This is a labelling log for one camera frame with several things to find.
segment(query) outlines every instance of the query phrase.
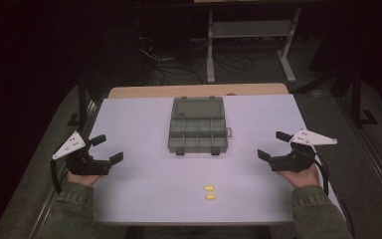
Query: hand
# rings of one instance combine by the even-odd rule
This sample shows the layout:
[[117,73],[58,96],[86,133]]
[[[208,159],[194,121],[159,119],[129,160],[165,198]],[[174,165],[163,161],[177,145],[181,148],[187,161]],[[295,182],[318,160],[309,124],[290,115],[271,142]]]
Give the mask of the hand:
[[93,187],[100,178],[102,178],[102,175],[76,175],[68,171],[67,182]]
[[293,188],[300,188],[306,186],[319,186],[318,170],[313,163],[309,169],[301,172],[291,171],[278,171],[278,174],[284,177]]

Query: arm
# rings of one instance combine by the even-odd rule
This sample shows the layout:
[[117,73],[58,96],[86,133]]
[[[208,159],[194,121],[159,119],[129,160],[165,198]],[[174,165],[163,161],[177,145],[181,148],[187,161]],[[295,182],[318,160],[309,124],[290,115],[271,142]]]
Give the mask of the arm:
[[37,238],[94,238],[93,185],[99,178],[101,176],[79,176],[68,172],[67,183],[53,202]]
[[318,171],[279,172],[292,186],[292,213],[297,238],[352,238],[337,207],[319,186]]

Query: dark background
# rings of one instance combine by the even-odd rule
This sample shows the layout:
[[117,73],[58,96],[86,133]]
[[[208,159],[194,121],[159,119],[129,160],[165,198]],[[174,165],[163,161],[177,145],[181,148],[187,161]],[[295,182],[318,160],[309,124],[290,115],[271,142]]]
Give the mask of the dark background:
[[[137,17],[65,11],[128,4],[137,2],[0,1],[0,217],[59,103],[78,79],[85,80],[94,99],[115,86],[145,85],[148,73],[137,51],[138,34],[186,59],[188,39],[207,32],[206,12],[170,10]],[[218,16],[257,15],[255,10],[225,10]],[[297,34],[324,36],[313,70],[327,73],[350,59],[382,96],[382,3],[304,8]]]

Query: yellow object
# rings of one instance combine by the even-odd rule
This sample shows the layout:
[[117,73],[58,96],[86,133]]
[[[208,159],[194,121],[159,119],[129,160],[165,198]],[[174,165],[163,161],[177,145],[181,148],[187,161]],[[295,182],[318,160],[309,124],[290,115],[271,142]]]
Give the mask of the yellow object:
[[215,187],[211,186],[211,185],[208,185],[208,186],[204,187],[204,190],[206,190],[206,191],[213,191],[214,189],[215,189]]
[[216,199],[216,195],[215,194],[207,194],[206,199],[207,200],[214,200],[214,199]]

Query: gray carpet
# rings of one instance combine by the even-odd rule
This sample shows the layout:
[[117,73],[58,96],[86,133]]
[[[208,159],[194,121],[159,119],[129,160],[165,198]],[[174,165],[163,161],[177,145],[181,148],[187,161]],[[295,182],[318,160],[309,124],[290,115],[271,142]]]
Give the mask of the gray carpet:
[[[234,66],[237,67],[222,68],[215,63],[217,84],[280,82],[286,84],[289,90],[294,90],[321,76],[308,70],[317,46],[316,41],[296,41],[290,49],[288,58],[297,78],[295,84],[288,84],[285,80],[285,74],[273,51],[277,45],[272,41],[266,42],[264,48],[253,55],[252,61],[242,62],[247,64],[245,66],[248,68],[243,71],[237,70],[242,65],[230,61],[229,57],[233,55],[217,55],[220,61],[226,61],[230,65],[236,64]],[[239,59],[243,56],[246,56],[245,53],[238,53],[233,57]],[[205,65],[198,69],[203,60],[204,58],[197,58],[193,65],[188,67],[193,73],[170,69],[169,71],[175,74],[165,74],[166,80],[171,85],[200,84],[199,78],[206,82]],[[349,209],[356,238],[382,238],[382,183],[373,168],[369,154],[353,130],[347,113],[342,110],[337,99],[330,95],[332,83],[333,81],[330,81],[308,94],[297,95],[295,99],[308,129],[339,140],[338,145],[318,146],[316,149],[326,160],[333,189]],[[363,131],[382,157],[382,102],[378,94],[365,84],[362,107],[371,111],[379,122],[366,125]],[[47,197],[54,196],[49,161],[54,149],[75,129],[67,126],[67,123],[71,115],[77,112],[77,89],[73,89],[61,102],[0,221],[0,238],[29,238],[35,233],[35,228],[40,228],[41,222],[38,223],[37,219],[44,217],[41,213],[46,213],[44,203]],[[294,236],[291,225],[277,225],[271,229],[274,239]],[[126,228],[97,225],[95,231],[96,238],[124,238]]]

